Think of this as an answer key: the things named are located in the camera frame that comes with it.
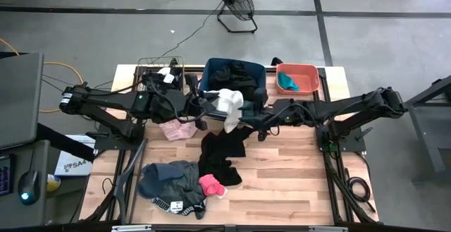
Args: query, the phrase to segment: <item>computer monitor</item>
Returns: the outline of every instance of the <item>computer monitor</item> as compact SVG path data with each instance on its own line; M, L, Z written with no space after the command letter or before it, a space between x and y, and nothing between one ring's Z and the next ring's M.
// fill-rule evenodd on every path
M0 149L35 140L44 56L0 59Z

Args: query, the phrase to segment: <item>gray floor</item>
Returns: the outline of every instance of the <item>gray floor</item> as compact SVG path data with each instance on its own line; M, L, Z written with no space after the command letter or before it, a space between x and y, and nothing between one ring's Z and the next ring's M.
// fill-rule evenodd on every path
M0 0L14 6L211 10L220 0ZM258 10L314 11L313 0L254 0ZM325 11L444 12L451 0L321 0ZM47 61L76 67L91 85L112 80L118 63L159 56L202 24L203 15L101 15L0 12L0 37L17 50L41 51ZM249 23L225 16L232 27ZM230 57L269 64L287 62L324 66L316 17L256 16L254 35L228 34L214 18L172 55L203 64L210 57ZM325 18L334 66L344 66L351 94L393 86L404 100L451 74L451 18ZM0 45L0 50L7 50ZM44 72L76 83L64 68ZM42 107L58 105L60 92L44 85ZM62 133L93 130L92 122L62 113L41 114L42 123ZM411 178L428 166L408 115L379 119L366 136L378 214L386 224L451 230L451 187L413 186ZM66 198L75 208L79 195ZM72 209L55 212L67 222Z

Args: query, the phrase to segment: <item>pink basket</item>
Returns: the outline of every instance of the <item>pink basket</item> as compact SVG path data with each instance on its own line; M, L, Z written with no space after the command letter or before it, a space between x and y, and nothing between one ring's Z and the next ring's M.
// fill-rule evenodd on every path
M278 73L284 73L299 87L299 91L284 90L278 82ZM281 63L276 69L276 89L279 94L311 94L319 88L318 69L313 65Z

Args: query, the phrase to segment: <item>electric fan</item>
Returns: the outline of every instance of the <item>electric fan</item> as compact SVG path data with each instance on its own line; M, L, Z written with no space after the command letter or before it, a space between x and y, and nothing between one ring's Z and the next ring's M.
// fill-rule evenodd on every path
M223 0L224 4L218 13L218 21L227 29L228 32L231 33L244 33L250 32L254 33L257 30L257 24L254 21L254 3L252 0ZM230 11L235 15L238 20L247 21L252 20L254 23L255 29L253 30L241 30L241 31L233 31L227 27L226 24L221 20L221 14L224 12L224 8L228 7Z

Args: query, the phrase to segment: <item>wooden table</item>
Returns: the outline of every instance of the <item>wooden table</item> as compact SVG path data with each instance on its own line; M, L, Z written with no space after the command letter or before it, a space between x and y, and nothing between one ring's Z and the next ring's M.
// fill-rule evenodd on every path
M118 65L113 91L132 84L135 67ZM343 67L326 67L326 74L332 100L350 96ZM275 75L267 73L269 104L275 99L287 97L276 93ZM320 98L323 98L322 90L319 93ZM296 98L313 99L312 96ZM125 117L122 111L110 112L117 117ZM222 122L207 122L207 131L198 130L191 139L173 142L167 141L156 124L148 123L145 135L149 138L149 143L144 151L142 165L182 159L198 161L202 138L209 131L219 133L223 128ZM132 224L333 224L323 156L317 150L313 128L282 126L279 136L270 135L264 142L258 142L257 133L254 133L245 140L245 147L245 158L230 159L238 169L242 183L228 187L229 191L222 200L208 197L203 219L197 220L194 214L181 216L165 213L137 196ZM365 179L371 187L366 165L361 158L353 153L343 153L342 156L350 175ZM104 199L101 184L105 178L113 178L117 157L117 151L107 151L94 161L82 204L81 219L89 216ZM110 188L109 183L105 183L105 190ZM357 188L355 191L358 193L360 190L362 189ZM345 219L342 195L337 194L337 197L340 214ZM378 219L377 214L372 213L366 204L361 206L371 218Z

